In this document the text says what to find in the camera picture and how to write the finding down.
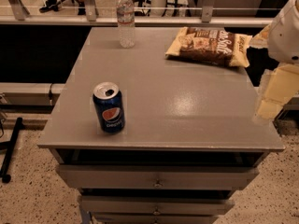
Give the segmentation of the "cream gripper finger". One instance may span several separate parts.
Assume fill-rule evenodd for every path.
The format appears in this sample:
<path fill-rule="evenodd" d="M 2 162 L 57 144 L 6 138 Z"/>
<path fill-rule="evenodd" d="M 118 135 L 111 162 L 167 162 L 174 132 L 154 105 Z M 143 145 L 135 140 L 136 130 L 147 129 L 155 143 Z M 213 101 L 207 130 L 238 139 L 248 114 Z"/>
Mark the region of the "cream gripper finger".
<path fill-rule="evenodd" d="M 280 63 L 273 71 L 263 72 L 258 88 L 254 122 L 270 122 L 299 92 L 299 64 Z"/>
<path fill-rule="evenodd" d="M 265 26 L 260 33 L 255 35 L 249 42 L 249 45 L 255 49 L 267 49 L 268 48 L 268 34 L 270 25 Z"/>

